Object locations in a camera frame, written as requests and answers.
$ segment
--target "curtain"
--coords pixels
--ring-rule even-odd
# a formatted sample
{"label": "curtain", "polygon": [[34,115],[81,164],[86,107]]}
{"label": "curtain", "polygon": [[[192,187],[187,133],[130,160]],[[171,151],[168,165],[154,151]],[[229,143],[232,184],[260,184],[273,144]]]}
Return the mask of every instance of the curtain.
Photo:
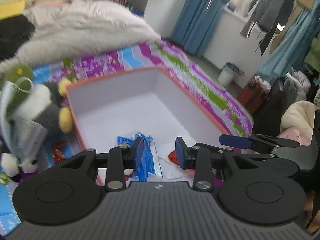
{"label": "curtain", "polygon": [[301,55],[305,55],[310,45],[310,37],[319,20],[319,6],[320,0],[315,0],[311,11],[303,10],[300,12],[288,29],[284,40],[259,68],[258,72],[261,76],[274,79],[284,77],[291,69],[292,64]]}
{"label": "curtain", "polygon": [[221,0],[213,0],[206,12],[207,5],[207,0],[187,0],[170,36],[198,57],[205,52],[224,7]]}

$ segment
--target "colorful striped bedding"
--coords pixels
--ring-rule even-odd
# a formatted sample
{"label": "colorful striped bedding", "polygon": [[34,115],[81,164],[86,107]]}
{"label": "colorful striped bedding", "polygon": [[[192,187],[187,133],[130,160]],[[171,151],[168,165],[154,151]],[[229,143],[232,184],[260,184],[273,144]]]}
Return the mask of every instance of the colorful striped bedding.
{"label": "colorful striped bedding", "polygon": [[[230,134],[251,134],[253,120],[244,107],[191,62],[182,50],[165,41],[139,44],[100,56],[66,59],[37,68],[34,75],[35,83],[58,82],[63,77],[76,82],[93,76],[150,66],[163,66]],[[68,141],[68,138],[60,134],[44,142],[41,151],[48,167],[54,165],[51,144],[55,141]],[[71,144],[67,144],[64,155],[71,157],[73,153]],[[20,223],[12,206],[12,193],[16,186],[12,181],[6,185],[0,183],[0,203],[6,203],[0,207],[0,235],[8,234]]]}

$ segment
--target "open box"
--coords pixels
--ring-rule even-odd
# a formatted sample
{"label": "open box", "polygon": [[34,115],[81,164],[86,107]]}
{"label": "open box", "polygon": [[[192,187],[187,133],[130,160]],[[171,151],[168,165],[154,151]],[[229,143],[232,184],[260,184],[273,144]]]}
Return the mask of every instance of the open box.
{"label": "open box", "polygon": [[115,147],[117,136],[133,135],[137,131],[151,135],[156,147],[174,142],[179,134],[219,147],[219,136],[228,134],[161,67],[74,83],[68,86],[68,100],[80,147],[95,148],[97,153]]}

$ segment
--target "stuffed animal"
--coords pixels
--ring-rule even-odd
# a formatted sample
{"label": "stuffed animal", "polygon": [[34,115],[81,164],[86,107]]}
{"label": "stuffed animal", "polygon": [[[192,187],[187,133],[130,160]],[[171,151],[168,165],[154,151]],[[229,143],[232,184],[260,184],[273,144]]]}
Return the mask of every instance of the stuffed animal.
{"label": "stuffed animal", "polygon": [[[27,74],[28,78],[32,80],[33,77],[30,78],[28,67],[19,66],[5,76],[5,81],[16,82],[24,74]],[[32,92],[27,96],[17,90],[8,107],[9,119],[15,121],[15,127],[19,127],[19,123],[16,122],[20,122],[20,120],[40,124],[47,132],[46,138],[53,137],[61,131],[69,133],[73,128],[70,109],[68,107],[59,108],[59,105],[67,95],[66,86],[70,83],[68,79],[63,79],[59,83],[35,84]],[[33,148],[36,150],[26,151],[27,154],[23,153],[19,159],[12,154],[3,153],[1,166],[4,172],[14,181],[20,180],[19,167],[25,173],[36,172],[38,169],[36,155],[40,147],[41,145],[38,145]]]}

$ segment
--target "pink fabric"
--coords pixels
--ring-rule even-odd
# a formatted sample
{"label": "pink fabric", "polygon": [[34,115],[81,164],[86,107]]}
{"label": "pink fabric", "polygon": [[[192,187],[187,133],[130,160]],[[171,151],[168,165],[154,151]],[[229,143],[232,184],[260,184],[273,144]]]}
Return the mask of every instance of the pink fabric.
{"label": "pink fabric", "polygon": [[301,145],[310,145],[310,140],[301,135],[300,131],[296,127],[288,128],[287,130],[282,132],[278,137],[297,141]]}

